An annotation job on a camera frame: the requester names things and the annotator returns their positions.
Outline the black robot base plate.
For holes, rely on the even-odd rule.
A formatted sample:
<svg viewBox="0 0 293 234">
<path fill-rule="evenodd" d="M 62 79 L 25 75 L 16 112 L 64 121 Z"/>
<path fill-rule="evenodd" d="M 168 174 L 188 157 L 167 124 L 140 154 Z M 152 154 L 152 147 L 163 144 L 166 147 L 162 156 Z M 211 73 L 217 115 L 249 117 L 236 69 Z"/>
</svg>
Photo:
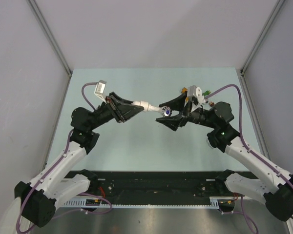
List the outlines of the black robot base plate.
<svg viewBox="0 0 293 234">
<path fill-rule="evenodd" d="M 237 199 L 216 183 L 219 172 L 91 171 L 87 193 L 103 195 L 112 204 L 202 204 L 209 197 Z"/>
</svg>

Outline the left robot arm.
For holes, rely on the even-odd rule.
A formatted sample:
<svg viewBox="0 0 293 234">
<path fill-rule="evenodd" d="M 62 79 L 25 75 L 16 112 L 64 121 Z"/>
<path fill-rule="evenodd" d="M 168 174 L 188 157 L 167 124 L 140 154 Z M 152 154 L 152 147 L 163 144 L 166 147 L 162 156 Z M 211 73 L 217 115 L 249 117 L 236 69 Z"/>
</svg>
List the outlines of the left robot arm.
<svg viewBox="0 0 293 234">
<path fill-rule="evenodd" d="M 173 111 L 182 110 L 186 100 L 186 95 L 182 94 L 177 103 L 169 101 L 154 107 L 145 101 L 123 99 L 114 92 L 99 94 L 98 97 L 103 102 L 93 111 L 78 107 L 72 112 L 72 130 L 68 133 L 66 146 L 59 156 L 29 182 L 21 181 L 14 188 L 15 198 L 21 199 L 19 216 L 26 218 L 34 226 L 45 226 L 58 207 L 71 198 L 97 192 L 95 175 L 87 170 L 81 171 L 68 182 L 62 182 L 72 167 L 95 147 L 100 135 L 94 129 L 112 119 L 124 123 L 143 111 L 159 112 L 163 119 L 167 119 Z"/>
</svg>

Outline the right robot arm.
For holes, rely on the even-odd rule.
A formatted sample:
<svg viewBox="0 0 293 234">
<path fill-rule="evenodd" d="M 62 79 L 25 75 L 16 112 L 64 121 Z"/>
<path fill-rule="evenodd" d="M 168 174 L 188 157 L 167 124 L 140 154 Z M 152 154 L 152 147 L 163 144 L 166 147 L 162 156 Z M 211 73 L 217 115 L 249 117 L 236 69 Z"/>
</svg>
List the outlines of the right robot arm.
<svg viewBox="0 0 293 234">
<path fill-rule="evenodd" d="M 248 179 L 226 170 L 215 184 L 217 193 L 246 195 L 264 204 L 277 219 L 291 219 L 293 174 L 257 153 L 242 139 L 242 132 L 230 125 L 230 121 L 234 119 L 230 104 L 221 101 L 206 110 L 201 106 L 195 107 L 197 103 L 195 98 L 186 98 L 186 94 L 181 94 L 159 105 L 163 116 L 156 121 L 173 131 L 188 122 L 212 128 L 207 134 L 211 147 L 233 157 L 256 176 L 256 179 Z"/>
</svg>

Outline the white elbow pipe fitting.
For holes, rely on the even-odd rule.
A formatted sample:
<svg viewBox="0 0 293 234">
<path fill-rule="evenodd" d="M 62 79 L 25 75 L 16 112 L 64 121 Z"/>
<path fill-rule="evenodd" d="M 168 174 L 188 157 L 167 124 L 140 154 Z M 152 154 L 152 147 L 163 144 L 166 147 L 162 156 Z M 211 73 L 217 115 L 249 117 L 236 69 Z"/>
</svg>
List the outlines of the white elbow pipe fitting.
<svg viewBox="0 0 293 234">
<path fill-rule="evenodd" d="M 147 112 L 149 109 L 149 103 L 146 101 L 134 101 L 132 105 L 143 107 L 144 112 Z"/>
</svg>

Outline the grey white water faucet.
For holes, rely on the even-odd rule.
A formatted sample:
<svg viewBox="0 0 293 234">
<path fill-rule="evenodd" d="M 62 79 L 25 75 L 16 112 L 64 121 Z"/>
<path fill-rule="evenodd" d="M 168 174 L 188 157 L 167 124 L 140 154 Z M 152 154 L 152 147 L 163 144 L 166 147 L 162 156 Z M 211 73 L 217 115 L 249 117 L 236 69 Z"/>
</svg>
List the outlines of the grey white water faucet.
<svg viewBox="0 0 293 234">
<path fill-rule="evenodd" d="M 150 104 L 147 106 L 146 111 L 160 113 L 162 117 L 170 117 L 172 114 L 172 109 L 170 107 L 167 107 L 167 106 L 155 107 Z"/>
</svg>

